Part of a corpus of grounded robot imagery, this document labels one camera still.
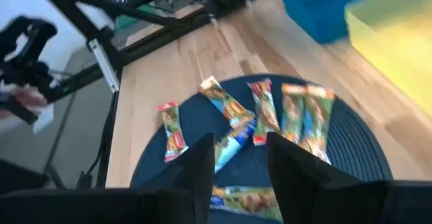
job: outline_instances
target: yellow bin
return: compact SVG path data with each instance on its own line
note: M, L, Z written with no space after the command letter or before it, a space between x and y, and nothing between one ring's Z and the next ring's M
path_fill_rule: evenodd
M358 0L346 21L352 46L432 115L432 0Z

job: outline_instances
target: blue round mat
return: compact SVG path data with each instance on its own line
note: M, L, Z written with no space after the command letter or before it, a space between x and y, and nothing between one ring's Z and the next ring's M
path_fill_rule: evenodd
M281 84L305 85L298 78L276 75L253 75L221 82L221 86L245 108L254 111L252 92L246 84L263 78L272 81L272 94L278 120L281 120ZM230 130L227 119L207 97L195 94L180 105L180 125L185 142L194 144L202 135L213 132L219 140ZM159 128L151 138L132 177L131 187L139 187L154 177L169 163L163 161L166 151L165 130ZM392 179L389 165L381 147L364 121L347 104L335 99L327 139L327 154L334 167L361 180ZM224 186L271 186L265 147L249 143L215 176L215 185ZM246 217L223 211L210 211L209 223L274 223L275 221Z

